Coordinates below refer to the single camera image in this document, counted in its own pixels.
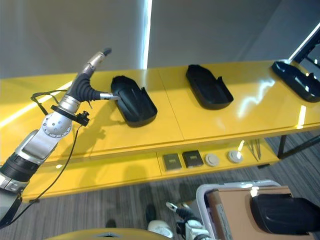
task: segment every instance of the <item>robotic arm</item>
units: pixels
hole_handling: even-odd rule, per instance
[[[182,221],[176,222],[176,233],[180,234],[185,240],[213,240],[209,236],[208,230],[202,225],[201,219],[196,217],[189,208],[179,208],[171,202],[165,205],[175,212]]]
[[[80,103],[92,100],[119,100],[120,97],[93,89],[90,78],[97,66],[111,53],[111,48],[97,52],[78,73],[54,112],[43,119],[0,168],[0,229],[10,224],[21,202],[21,193],[39,166],[55,150],[58,142],[72,129],[72,121],[86,126],[86,111],[76,115]]]

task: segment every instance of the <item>gray wall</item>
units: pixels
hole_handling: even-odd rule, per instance
[[[97,51],[100,69],[141,63],[144,1],[1,0],[0,77],[77,72]]]
[[[1,0],[0,78],[141,67],[145,0]],[[288,58],[318,0],[153,0],[148,67]]]
[[[280,0],[155,0],[150,67],[237,61],[255,43]]]

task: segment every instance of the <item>round floor socket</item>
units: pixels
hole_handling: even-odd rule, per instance
[[[219,161],[220,160],[217,155],[214,155],[212,153],[208,153],[207,155],[205,155],[205,162],[211,167],[218,166]]]
[[[227,156],[228,156],[228,159],[235,164],[241,163],[244,159],[241,152],[235,151],[235,150],[229,151]]]

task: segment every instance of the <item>light strip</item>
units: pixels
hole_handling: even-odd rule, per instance
[[[68,89],[72,84],[72,81],[66,83],[65,85],[62,85],[61,87],[57,88],[56,90],[65,90]],[[55,96],[57,94],[59,94],[60,92],[53,92],[51,93],[51,95]],[[39,103],[44,103],[45,101],[49,100],[51,98],[51,96],[46,95],[43,96],[42,98],[40,98],[38,100]],[[3,128],[5,125],[11,123],[13,120],[19,118],[20,116],[22,116],[23,114],[25,114],[26,112],[30,111],[31,109],[34,109],[37,106],[37,104],[35,102],[30,103],[29,105],[21,108],[20,110],[16,111],[14,114],[12,114],[11,116],[7,117],[6,119],[4,119],[3,121],[0,122],[0,129]]]
[[[149,55],[149,39],[150,39],[150,27],[151,27],[151,10],[152,10],[152,0],[145,0],[145,24],[144,24],[144,36],[143,36],[143,54],[142,54],[142,69],[148,68],[148,55]]]
[[[298,124],[296,126],[296,129],[303,129],[304,128],[305,118],[306,118],[306,110],[307,110],[307,107],[305,105],[301,105]]]
[[[244,147],[245,140],[242,140],[238,146],[238,151],[241,152],[242,148]]]
[[[292,53],[292,55],[289,57],[289,61],[291,61],[297,53],[302,49],[302,47],[306,44],[307,41],[315,34],[315,32],[320,28],[320,22],[318,23],[317,26],[310,32],[310,34],[306,37],[306,39],[300,44],[300,46]]]

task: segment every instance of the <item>table leg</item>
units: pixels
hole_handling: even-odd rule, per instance
[[[278,158],[281,158],[282,154],[284,154],[285,144],[286,144],[287,135],[282,135],[278,150]]]
[[[315,136],[315,137],[309,139],[308,141],[305,141],[304,143],[292,148],[291,150],[284,152],[286,137],[287,137],[287,135],[281,136],[281,141],[280,141],[279,150],[278,150],[278,158],[279,159],[287,158],[287,157],[289,157],[293,154],[296,154],[304,149],[307,149],[317,143],[320,143],[320,135],[318,135],[318,136]]]

